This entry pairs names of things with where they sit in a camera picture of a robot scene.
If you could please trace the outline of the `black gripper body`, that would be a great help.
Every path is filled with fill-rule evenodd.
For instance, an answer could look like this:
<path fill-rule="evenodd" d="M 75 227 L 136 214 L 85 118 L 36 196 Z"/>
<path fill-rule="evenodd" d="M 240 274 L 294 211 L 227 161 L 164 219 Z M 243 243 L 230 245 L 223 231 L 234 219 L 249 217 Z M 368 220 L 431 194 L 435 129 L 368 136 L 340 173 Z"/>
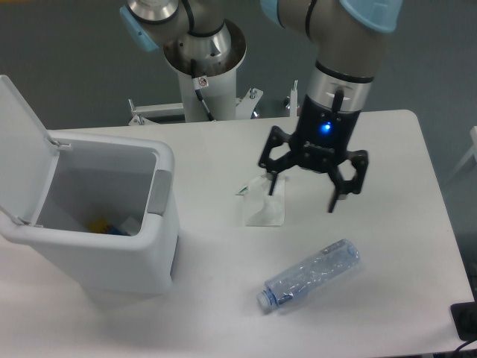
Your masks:
<path fill-rule="evenodd" d="M 348 160 L 361 174 L 361 152 L 347 149 L 360 112 L 343 111 L 344 97 L 334 95 L 330 107 L 306 97 L 295 132 L 290 138 L 290 160 L 314 172 L 339 175 Z"/>

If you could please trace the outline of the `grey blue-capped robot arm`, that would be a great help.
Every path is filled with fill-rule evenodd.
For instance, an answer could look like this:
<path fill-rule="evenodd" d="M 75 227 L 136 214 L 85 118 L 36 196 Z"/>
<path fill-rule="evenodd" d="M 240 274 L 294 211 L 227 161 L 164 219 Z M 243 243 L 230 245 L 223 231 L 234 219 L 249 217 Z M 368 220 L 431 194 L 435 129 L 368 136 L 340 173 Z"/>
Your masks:
<path fill-rule="evenodd" d="M 282 28 L 318 46 L 297 127 L 272 127 L 259 166 L 276 182 L 293 166 L 325 173 L 335 204 L 359 194 L 369 163 L 348 143 L 390 34 L 400 1 L 262 1 L 263 13 Z M 244 59 L 241 30 L 220 1 L 128 1 L 119 11 L 124 26 L 146 51 L 162 49 L 180 79 L 185 117 L 215 122 L 236 116 L 236 69 Z"/>

